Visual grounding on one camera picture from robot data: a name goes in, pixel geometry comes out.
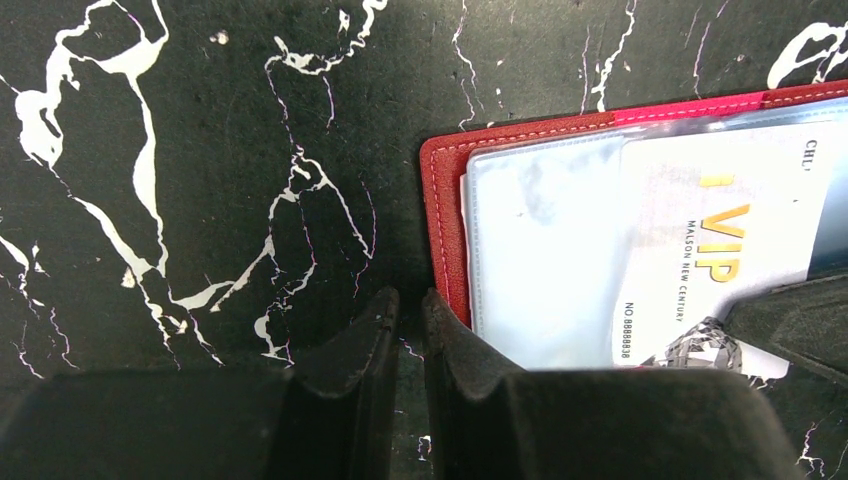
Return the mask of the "red leather card holder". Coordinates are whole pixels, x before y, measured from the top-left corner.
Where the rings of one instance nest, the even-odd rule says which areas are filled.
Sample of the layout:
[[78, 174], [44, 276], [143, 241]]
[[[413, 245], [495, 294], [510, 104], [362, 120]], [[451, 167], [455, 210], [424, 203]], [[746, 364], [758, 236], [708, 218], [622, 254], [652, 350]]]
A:
[[[843, 81], [662, 104], [435, 137], [420, 151], [438, 291], [460, 321], [528, 370], [612, 369], [618, 292], [631, 250], [621, 152], [634, 140], [838, 120]], [[809, 280], [847, 260], [845, 197], [824, 219], [835, 243]]]

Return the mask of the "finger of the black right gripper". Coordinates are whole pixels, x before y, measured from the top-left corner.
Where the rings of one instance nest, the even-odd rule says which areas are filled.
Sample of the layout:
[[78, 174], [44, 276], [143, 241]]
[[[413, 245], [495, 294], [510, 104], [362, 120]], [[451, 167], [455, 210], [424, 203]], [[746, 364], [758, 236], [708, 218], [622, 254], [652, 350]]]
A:
[[847, 274], [774, 289], [736, 302], [732, 338], [847, 385]]

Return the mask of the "white credit card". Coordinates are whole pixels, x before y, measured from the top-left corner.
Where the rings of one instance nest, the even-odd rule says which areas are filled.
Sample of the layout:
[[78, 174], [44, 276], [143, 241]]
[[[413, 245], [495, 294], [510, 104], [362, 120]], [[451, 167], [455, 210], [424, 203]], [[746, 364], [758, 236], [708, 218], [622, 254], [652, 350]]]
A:
[[634, 140], [621, 152], [631, 250], [611, 339], [620, 368], [778, 379], [786, 360], [718, 330], [730, 306], [799, 283], [835, 243], [845, 197], [838, 120]]

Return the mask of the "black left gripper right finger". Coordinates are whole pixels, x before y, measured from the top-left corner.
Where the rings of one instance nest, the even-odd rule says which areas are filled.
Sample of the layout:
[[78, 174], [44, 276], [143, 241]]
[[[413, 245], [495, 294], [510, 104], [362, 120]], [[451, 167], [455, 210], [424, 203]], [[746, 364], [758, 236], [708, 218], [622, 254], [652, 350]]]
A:
[[528, 371], [422, 303], [439, 479], [798, 479], [767, 399], [716, 370]]

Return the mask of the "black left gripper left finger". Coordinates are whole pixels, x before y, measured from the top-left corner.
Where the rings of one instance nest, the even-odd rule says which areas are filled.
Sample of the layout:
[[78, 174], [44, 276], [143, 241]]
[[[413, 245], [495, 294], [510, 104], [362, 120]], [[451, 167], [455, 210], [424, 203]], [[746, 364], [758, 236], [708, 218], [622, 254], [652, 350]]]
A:
[[290, 369], [57, 376], [1, 424], [5, 479], [385, 479], [399, 296]]

